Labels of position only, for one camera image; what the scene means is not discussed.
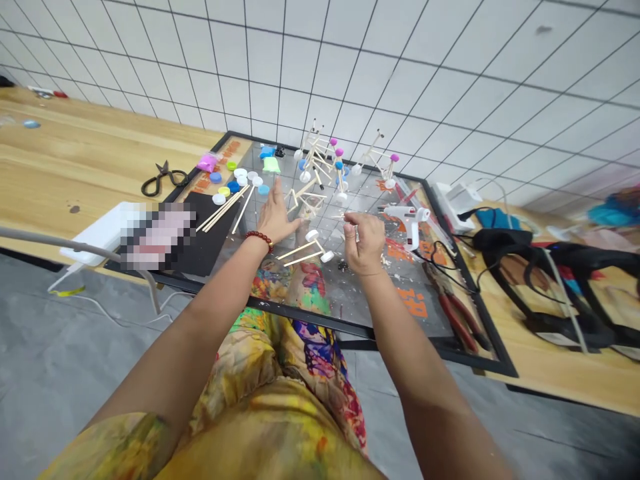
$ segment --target wooden table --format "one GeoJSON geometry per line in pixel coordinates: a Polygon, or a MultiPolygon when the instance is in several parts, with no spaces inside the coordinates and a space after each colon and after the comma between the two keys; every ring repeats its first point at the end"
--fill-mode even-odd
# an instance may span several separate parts
{"type": "MultiPolygon", "coordinates": [[[[489,207],[504,206],[497,202],[484,202],[489,207]]],[[[571,222],[554,215],[540,214],[511,207],[510,212],[532,220],[542,235],[534,242],[557,241],[545,230],[546,225],[562,228],[571,222]]],[[[462,252],[475,279],[485,268],[482,256],[471,259],[462,252]]],[[[606,291],[609,285],[635,292],[635,281],[616,268],[602,270],[605,279],[592,281],[591,287],[600,302],[606,306],[612,320],[640,329],[640,305],[629,295],[615,292],[615,305],[606,291]]],[[[488,378],[500,380],[518,387],[542,392],[588,405],[594,405],[630,415],[640,416],[640,365],[614,352],[603,349],[600,354],[584,355],[556,347],[532,334],[523,325],[522,313],[504,294],[490,273],[482,276],[482,298],[504,342],[520,378],[505,377],[491,372],[481,372],[488,378]]],[[[535,294],[528,287],[515,287],[534,311],[545,311],[564,316],[559,306],[535,294]]]]}
{"type": "MultiPolygon", "coordinates": [[[[155,164],[190,172],[223,134],[72,99],[43,100],[26,89],[0,89],[0,224],[74,238],[122,201],[160,202],[168,177],[152,199],[140,191],[158,174],[155,164]],[[22,126],[26,119],[38,129],[22,126]]],[[[0,247],[59,263],[58,247],[0,238],[0,247]]],[[[128,275],[100,273],[144,283],[128,275]]]]}
{"type": "MultiPolygon", "coordinates": [[[[163,180],[163,192],[148,199],[140,192],[144,180],[157,174],[156,163],[189,172],[222,133],[177,125],[143,115],[92,105],[72,99],[40,100],[22,89],[0,89],[0,115],[16,125],[0,127],[0,225],[72,239],[121,201],[160,201],[173,186],[163,180]],[[29,130],[21,123],[42,124],[29,130]],[[71,213],[74,206],[77,213],[71,213]]],[[[544,226],[568,222],[513,208],[544,226]]],[[[540,240],[552,240],[543,235],[540,240]]],[[[60,263],[71,263],[57,247],[0,239],[0,247],[60,263]]],[[[472,275],[484,268],[481,257],[466,258],[472,275]]],[[[96,271],[129,281],[128,275],[96,271]]],[[[608,272],[610,281],[633,291],[632,281],[608,272]]],[[[640,415],[640,366],[605,349],[600,355],[568,352],[538,339],[517,319],[513,304],[490,274],[483,275],[485,303],[520,374],[519,379],[486,373],[490,378],[567,399],[640,415]]],[[[532,305],[540,302],[526,293],[532,305]]]]}

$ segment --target gray concrete floor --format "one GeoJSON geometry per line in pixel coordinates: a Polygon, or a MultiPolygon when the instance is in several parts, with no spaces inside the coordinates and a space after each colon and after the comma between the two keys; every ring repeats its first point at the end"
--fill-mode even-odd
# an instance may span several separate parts
{"type": "MultiPolygon", "coordinates": [[[[120,328],[81,299],[46,294],[60,274],[0,255],[0,478],[32,479],[118,386],[158,331],[120,328]]],[[[112,315],[155,317],[146,287],[82,272],[112,315]]],[[[72,279],[64,287],[78,286],[72,279]]],[[[161,292],[161,300],[170,294],[161,292]]],[[[170,313],[187,300],[176,298],[170,313]]],[[[166,321],[154,324],[159,329],[166,321]]],[[[397,392],[377,352],[345,352],[371,459],[392,479],[421,478],[397,392]]],[[[626,479],[640,471],[640,419],[512,393],[449,368],[521,479],[626,479]]]]}

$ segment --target black scissors handle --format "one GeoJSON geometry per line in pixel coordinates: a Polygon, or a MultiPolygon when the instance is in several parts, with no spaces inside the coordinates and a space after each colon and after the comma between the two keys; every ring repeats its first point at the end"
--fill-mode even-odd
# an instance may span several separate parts
{"type": "Polygon", "coordinates": [[[149,180],[147,180],[146,182],[144,182],[142,184],[142,188],[140,188],[140,191],[142,192],[142,194],[145,197],[155,197],[158,193],[160,193],[160,179],[164,177],[164,175],[160,174],[157,177],[153,177],[150,178],[149,180]],[[155,190],[152,192],[147,191],[147,188],[150,186],[150,184],[152,184],[153,182],[155,182],[155,190]]]}
{"type": "Polygon", "coordinates": [[[158,195],[158,193],[160,193],[160,187],[161,187],[160,179],[165,175],[169,176],[171,183],[174,184],[176,187],[182,187],[183,185],[186,185],[189,182],[189,178],[187,177],[187,174],[182,170],[170,170],[167,172],[162,172],[157,177],[150,178],[149,180],[147,180],[142,184],[142,188],[140,188],[140,190],[142,191],[142,194],[146,197],[155,197],[156,195],[158,195]],[[174,175],[182,175],[182,180],[179,180],[179,181],[176,180],[174,175]],[[155,182],[155,190],[150,192],[147,189],[149,188],[150,184],[152,184],[153,182],[155,182]]]}

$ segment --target red bead bracelet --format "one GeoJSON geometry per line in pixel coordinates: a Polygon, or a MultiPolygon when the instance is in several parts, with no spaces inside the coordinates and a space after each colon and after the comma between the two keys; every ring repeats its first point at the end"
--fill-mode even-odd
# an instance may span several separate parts
{"type": "Polygon", "coordinates": [[[245,238],[249,238],[249,237],[258,237],[258,238],[262,238],[262,240],[264,240],[265,242],[267,242],[267,245],[269,246],[269,253],[273,252],[273,242],[271,241],[271,239],[266,236],[264,233],[260,233],[256,230],[251,230],[250,232],[247,232],[247,234],[245,235],[245,238]]]}

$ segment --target wooden stick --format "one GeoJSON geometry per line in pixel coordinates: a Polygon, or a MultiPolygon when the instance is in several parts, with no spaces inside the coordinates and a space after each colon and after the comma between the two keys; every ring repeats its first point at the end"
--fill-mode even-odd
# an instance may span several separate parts
{"type": "Polygon", "coordinates": [[[294,263],[302,262],[303,260],[306,260],[306,259],[309,259],[309,258],[312,258],[312,257],[317,257],[318,255],[322,255],[322,252],[312,253],[311,255],[307,255],[306,257],[302,257],[301,259],[294,260],[294,261],[289,262],[289,263],[285,263],[283,266],[284,267],[288,267],[290,265],[293,265],[294,263]]]}
{"type": "Polygon", "coordinates": [[[315,240],[314,240],[314,241],[310,241],[308,244],[303,245],[302,247],[298,247],[298,248],[296,248],[296,250],[291,250],[290,252],[285,253],[284,255],[280,255],[279,257],[276,257],[276,258],[277,258],[278,260],[282,260],[284,257],[288,257],[288,256],[290,256],[292,253],[296,253],[297,251],[304,250],[305,248],[307,248],[307,247],[308,247],[308,246],[310,246],[310,245],[313,245],[314,243],[315,243],[315,240]]]}
{"type": "Polygon", "coordinates": [[[244,215],[245,210],[247,209],[247,205],[249,204],[249,200],[251,199],[251,196],[253,195],[253,189],[254,188],[255,188],[255,185],[252,185],[251,186],[251,191],[249,192],[249,196],[247,197],[247,201],[245,202],[245,206],[242,207],[242,210],[240,210],[240,216],[238,217],[238,221],[235,223],[235,227],[231,231],[232,235],[235,233],[236,229],[238,228],[238,224],[240,224],[240,219],[242,218],[242,215],[244,215]]]}
{"type": "Polygon", "coordinates": [[[218,222],[218,220],[220,220],[220,218],[222,218],[226,212],[228,212],[228,210],[233,206],[234,203],[236,203],[238,200],[240,200],[240,196],[242,196],[242,194],[248,188],[249,188],[249,186],[246,185],[246,186],[242,187],[242,190],[240,190],[239,192],[234,194],[234,196],[228,202],[226,202],[222,206],[222,208],[220,208],[216,212],[216,216],[214,216],[214,218],[209,222],[209,224],[206,227],[203,228],[203,231],[204,232],[208,232],[209,230],[211,230],[211,227],[214,226],[216,224],[216,222],[218,222]]]}
{"type": "Polygon", "coordinates": [[[322,248],[322,245],[320,245],[320,242],[318,242],[318,239],[314,240],[315,244],[318,245],[318,248],[320,248],[320,250],[322,251],[322,253],[326,253],[324,248],[322,248]]]}

